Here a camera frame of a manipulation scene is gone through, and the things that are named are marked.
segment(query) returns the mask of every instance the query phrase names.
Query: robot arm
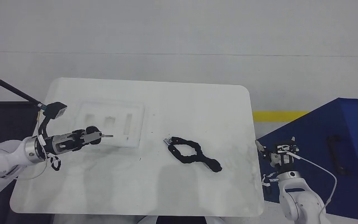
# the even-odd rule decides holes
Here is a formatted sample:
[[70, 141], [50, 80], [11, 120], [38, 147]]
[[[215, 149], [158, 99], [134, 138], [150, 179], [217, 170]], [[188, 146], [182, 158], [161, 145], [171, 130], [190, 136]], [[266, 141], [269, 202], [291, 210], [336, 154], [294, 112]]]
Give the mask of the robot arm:
[[[56, 156], [70, 151], [78, 151], [88, 144], [99, 144], [103, 137], [113, 136], [106, 136], [98, 128], [91, 126], [86, 130], [75, 130], [68, 134], [45, 139], [43, 139], [43, 136], [34, 136], [27, 137], [23, 141], [10, 140], [0, 143], [0, 191], [15, 179], [26, 166], [44, 162], [46, 156], [49, 157], [49, 155]], [[53, 168], [59, 170], [59, 166], [53, 166]]]
[[[94, 126], [88, 127], [86, 130], [75, 130], [68, 134], [48, 137], [47, 124], [50, 120], [62, 116], [67, 106], [61, 102], [45, 105], [2, 80], [0, 80], [0, 86], [32, 102], [44, 111], [43, 115], [45, 116], [39, 126], [38, 136], [27, 137], [23, 141], [10, 140], [0, 143], [0, 191], [15, 179], [26, 166], [47, 162], [48, 157], [50, 157], [52, 168], [58, 171], [61, 163], [57, 155], [78, 151], [88, 144], [99, 144], [103, 137], [113, 137], [102, 134]], [[54, 160], [58, 161], [57, 166], [54, 165]]]
[[[294, 138], [289, 142], [275, 145], [273, 152], [268, 151], [258, 141], [256, 146], [263, 158], [277, 170], [277, 178], [270, 181], [279, 183], [280, 205], [285, 217], [295, 224], [330, 224], [320, 196], [308, 186], [297, 171], [294, 171], [293, 157], [299, 151]], [[289, 189], [304, 191], [287, 192]]]

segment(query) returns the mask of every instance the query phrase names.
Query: white tabletop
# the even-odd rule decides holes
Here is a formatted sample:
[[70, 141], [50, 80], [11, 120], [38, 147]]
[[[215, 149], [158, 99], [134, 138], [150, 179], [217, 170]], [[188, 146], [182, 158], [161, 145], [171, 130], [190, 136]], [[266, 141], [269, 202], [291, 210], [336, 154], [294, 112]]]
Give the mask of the white tabletop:
[[[48, 125], [49, 135], [72, 131], [84, 101], [128, 101], [144, 105], [138, 148], [84, 147], [60, 156], [60, 171], [18, 181], [10, 205], [18, 213], [258, 216], [263, 211], [249, 93], [235, 85], [60, 78], [45, 103], [68, 105]], [[221, 163], [182, 164], [163, 139], [198, 142]], [[178, 147], [182, 154], [194, 150]], [[37, 174], [44, 164], [28, 167]]]

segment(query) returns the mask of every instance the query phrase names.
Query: black rubber object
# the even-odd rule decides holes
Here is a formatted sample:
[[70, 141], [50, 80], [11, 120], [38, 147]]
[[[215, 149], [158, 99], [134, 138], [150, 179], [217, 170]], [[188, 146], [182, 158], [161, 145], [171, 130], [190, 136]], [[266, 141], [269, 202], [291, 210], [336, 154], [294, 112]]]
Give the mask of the black rubber object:
[[[188, 141], [178, 137], [172, 137], [172, 142], [168, 146], [168, 150], [173, 154], [173, 156], [181, 161], [183, 164], [191, 164], [192, 162], [203, 162], [205, 163], [213, 172], [220, 172], [223, 168], [220, 163], [213, 159], [207, 158], [202, 153], [201, 147], [197, 142]], [[174, 146], [176, 144], [186, 144], [195, 149], [196, 155], [183, 156], [180, 154], [180, 151]]]

